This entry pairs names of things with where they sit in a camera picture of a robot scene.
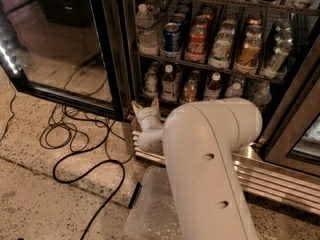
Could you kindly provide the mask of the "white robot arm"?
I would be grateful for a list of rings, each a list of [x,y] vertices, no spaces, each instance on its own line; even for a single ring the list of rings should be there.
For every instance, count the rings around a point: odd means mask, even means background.
[[[157,100],[132,106],[139,148],[164,155],[183,239],[258,240],[232,153],[259,136],[259,109],[242,98],[198,101],[161,122]]]

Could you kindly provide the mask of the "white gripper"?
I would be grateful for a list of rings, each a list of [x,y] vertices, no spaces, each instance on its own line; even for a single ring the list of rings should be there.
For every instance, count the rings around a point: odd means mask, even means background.
[[[159,108],[158,97],[154,97],[151,107],[143,108],[143,106],[136,101],[132,101],[132,108],[143,131],[162,128],[160,112],[156,109]]]

